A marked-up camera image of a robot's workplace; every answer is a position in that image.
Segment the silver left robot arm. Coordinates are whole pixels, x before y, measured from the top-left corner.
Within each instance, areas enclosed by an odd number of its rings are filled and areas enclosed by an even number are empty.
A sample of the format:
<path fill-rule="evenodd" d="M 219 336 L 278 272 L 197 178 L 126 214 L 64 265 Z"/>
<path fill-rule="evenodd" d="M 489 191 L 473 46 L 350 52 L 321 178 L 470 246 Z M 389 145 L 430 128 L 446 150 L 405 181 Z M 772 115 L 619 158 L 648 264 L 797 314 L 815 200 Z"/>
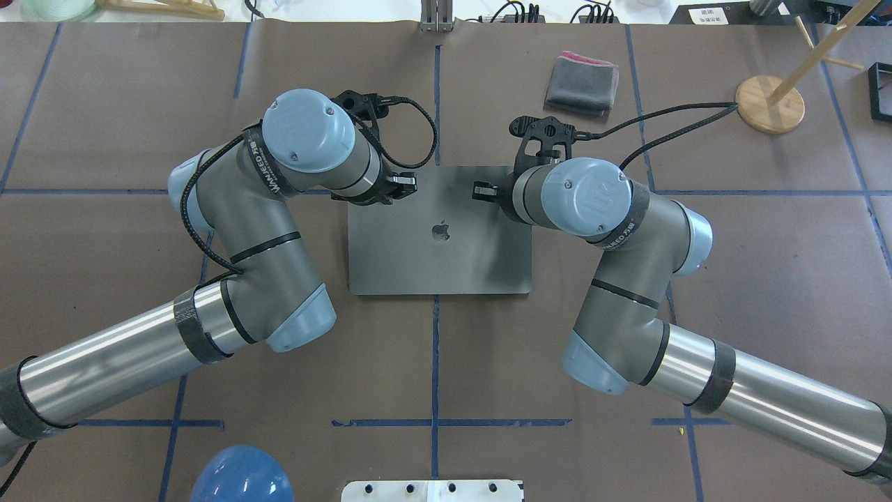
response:
<path fill-rule="evenodd" d="M 420 162 L 395 160 L 377 121 L 407 96 L 287 91 L 257 123 L 170 172 L 172 206 L 216 277 L 99 333 L 2 371 L 2 463 L 204 365 L 264 341 L 286 352 L 318 339 L 334 306 L 287 206 L 313 188 L 357 206 L 417 189 Z"/>

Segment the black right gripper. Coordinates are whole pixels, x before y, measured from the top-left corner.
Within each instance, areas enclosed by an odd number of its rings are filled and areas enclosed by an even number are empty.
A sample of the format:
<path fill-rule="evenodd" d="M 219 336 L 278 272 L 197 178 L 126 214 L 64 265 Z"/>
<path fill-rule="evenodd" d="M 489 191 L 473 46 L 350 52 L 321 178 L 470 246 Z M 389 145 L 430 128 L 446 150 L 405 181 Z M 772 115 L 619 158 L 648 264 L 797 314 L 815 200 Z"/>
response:
<path fill-rule="evenodd" d="M 513 190 L 515 178 L 504 178 L 494 185 L 485 181 L 475 181 L 472 185 L 472 199 L 495 202 L 500 207 L 501 213 L 513 222 L 520 222 L 520 217 L 513 203 Z"/>

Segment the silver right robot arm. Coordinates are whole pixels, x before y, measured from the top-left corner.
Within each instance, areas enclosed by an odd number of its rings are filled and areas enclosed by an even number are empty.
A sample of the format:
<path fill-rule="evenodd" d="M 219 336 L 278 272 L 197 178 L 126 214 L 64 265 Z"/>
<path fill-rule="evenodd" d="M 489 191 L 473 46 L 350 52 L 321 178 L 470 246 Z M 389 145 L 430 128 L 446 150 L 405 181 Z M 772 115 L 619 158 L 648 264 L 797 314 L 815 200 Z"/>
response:
<path fill-rule="evenodd" d="M 659 318 L 673 276 L 714 241 L 707 219 L 609 161 L 578 157 L 517 169 L 472 197 L 517 222 L 602 251 L 562 357 L 580 383 L 619 395 L 631 383 L 836 465 L 890 483 L 890 410 Z"/>

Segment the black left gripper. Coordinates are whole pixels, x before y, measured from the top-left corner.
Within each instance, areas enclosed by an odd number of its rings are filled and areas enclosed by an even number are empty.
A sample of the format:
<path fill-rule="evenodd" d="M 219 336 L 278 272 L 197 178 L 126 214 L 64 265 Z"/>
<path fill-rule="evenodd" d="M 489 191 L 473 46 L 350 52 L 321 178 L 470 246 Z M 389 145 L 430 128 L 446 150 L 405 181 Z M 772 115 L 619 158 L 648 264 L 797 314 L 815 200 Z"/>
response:
<path fill-rule="evenodd" d="M 372 175 L 368 168 L 354 184 L 332 191 L 332 199 L 356 206 L 391 204 L 392 195 L 411 195 L 417 192 L 415 174 L 393 174 L 388 167 L 379 167 Z"/>

